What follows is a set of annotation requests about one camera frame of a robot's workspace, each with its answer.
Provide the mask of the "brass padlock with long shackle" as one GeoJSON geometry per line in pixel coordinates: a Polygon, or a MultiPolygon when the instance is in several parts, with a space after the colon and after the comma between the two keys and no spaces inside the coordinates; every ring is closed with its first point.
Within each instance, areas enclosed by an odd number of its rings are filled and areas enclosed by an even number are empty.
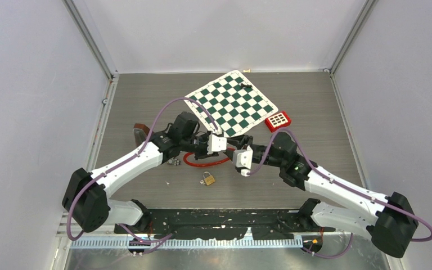
{"type": "Polygon", "coordinates": [[[215,178],[210,172],[203,172],[200,183],[205,186],[210,186],[215,183],[215,178]]]}

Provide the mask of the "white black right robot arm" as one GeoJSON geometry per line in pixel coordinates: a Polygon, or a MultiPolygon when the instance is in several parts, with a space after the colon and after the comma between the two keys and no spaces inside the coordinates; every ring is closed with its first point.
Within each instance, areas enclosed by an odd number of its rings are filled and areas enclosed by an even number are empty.
{"type": "Polygon", "coordinates": [[[230,138],[235,147],[227,156],[243,176],[251,163],[279,169],[279,177],[290,187],[318,194],[336,202],[332,206],[308,199],[299,209],[299,225],[306,231],[331,227],[363,236],[383,253],[402,258],[419,226],[408,199],[367,190],[328,172],[304,157],[290,134],[281,132],[268,145],[257,145],[247,135],[230,138]]]}

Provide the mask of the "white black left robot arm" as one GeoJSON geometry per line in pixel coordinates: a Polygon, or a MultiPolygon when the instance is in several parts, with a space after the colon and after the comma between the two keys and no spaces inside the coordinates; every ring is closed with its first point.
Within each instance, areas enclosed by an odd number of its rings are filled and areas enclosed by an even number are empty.
{"type": "Polygon", "coordinates": [[[145,232],[151,223],[149,210],[136,199],[118,201],[111,199],[112,195],[140,174],[176,158],[182,151],[207,158],[226,149],[226,138],[211,131],[198,134],[198,127],[196,115],[182,112],[165,130],[150,133],[148,142],[120,159],[91,172],[77,169],[62,200],[69,213],[68,234],[72,222],[85,233],[108,224],[123,224],[134,232],[145,232]]]}

